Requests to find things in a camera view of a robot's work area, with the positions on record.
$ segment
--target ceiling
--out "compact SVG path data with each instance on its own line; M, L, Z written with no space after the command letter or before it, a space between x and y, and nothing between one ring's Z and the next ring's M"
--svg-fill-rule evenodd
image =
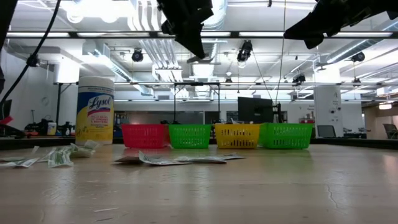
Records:
M228 0L226 17L221 30L226 31L283 31L304 18L315 5L312 0L288 0L286 8L284 2L273 1L272 7L267 7L264 1L247 0ZM126 9L130 1L114 1L115 7L109 11L117 10L121 17L114 23L103 22L100 18L85 17L80 23L73 24L68 21L67 13L64 9L58 12L57 20L53 25L52 31L130 31L127 25L129 11ZM52 16L52 7L55 1L41 0L20 0L11 23L12 31L44 31ZM379 14L366 19L353 27L346 27L344 31L380 31L385 23L391 23L386 13ZM223 43L218 44L216 58L212 63L214 66L213 76L209 81L218 80L223 82L227 77L226 72L231 72L233 81L236 82L261 82L261 75L268 82L291 82L291 77L296 73L290 74L284 79L284 76L297 68L306 60L319 60L319 56L327 56L345 45L356 40L353 39L325 39L317 48L308 50L303 41L283 40L283 39L253 39L253 53L244 68L238 68L236 54L242 46L244 39L218 39ZM11 46L24 48L34 46L39 40L12 39ZM46 40L45 46L57 46L70 53L78 60L89 66L81 70L81 75L103 75L107 77L114 76L114 73L101 64L90 63L86 57L81 54L81 46L85 40ZM142 62L133 63L131 60L135 48L142 48L137 39L98 39L99 44L106 44L111 49L111 57L122 65L130 75L140 80L150 80L147 73L152 71L152 61L146 54ZM178 64L182 69L182 78L192 78L191 65L186 60L193 55L180 44L173 42L174 51ZM351 82L354 76L369 74L378 71L388 65L395 63L398 56L398 42L396 40L383 40L365 50L366 60L356 63L353 69L352 62L339 62L336 66L340 69L341 81ZM303 72L307 81L312 81L313 68L306 66ZM366 82L382 82L387 78L395 77L396 70L380 73L368 78ZM370 92L376 89L376 86L363 88L361 93Z

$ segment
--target table surface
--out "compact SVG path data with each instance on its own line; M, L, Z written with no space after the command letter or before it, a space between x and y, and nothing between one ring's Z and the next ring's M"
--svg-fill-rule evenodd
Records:
M167 167L114 164L123 152L123 145L104 146L73 167L2 168L1 223L398 223L398 151L159 151L247 157Z

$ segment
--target computer monitor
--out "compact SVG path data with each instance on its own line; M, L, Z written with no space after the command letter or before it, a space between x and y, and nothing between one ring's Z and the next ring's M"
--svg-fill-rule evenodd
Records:
M12 100L6 100L2 106L0 106L0 121L10 116Z
M273 123L274 107L272 100L238 97L238 118L254 124Z

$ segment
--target black cable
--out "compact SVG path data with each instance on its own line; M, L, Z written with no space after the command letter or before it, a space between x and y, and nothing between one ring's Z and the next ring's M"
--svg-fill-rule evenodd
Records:
M12 84L12 86L10 87L10 89L8 89L7 93L3 96L3 98L0 101L0 107L3 106L4 102L6 102L8 96L12 93L12 91L14 91L15 87L18 85L18 83L20 82L20 80L22 79L22 77L24 77L27 69L29 68L30 65L32 65L32 62L34 61L34 59L36 58L40 48L43 46L44 41L46 40L47 36L49 35L51 28L55 22L55 18L57 17L57 13L58 10L60 8L61 5L61 0L57 1L57 5L55 5L55 9L54 9L54 13L51 17L49 26L47 27L47 30L45 31L43 37L41 38L39 44L37 45L35 51L33 52L32 55L29 56L29 58L26 61L26 65L24 67L24 69L22 70L21 74L18 76L17 80L15 80L14 84Z

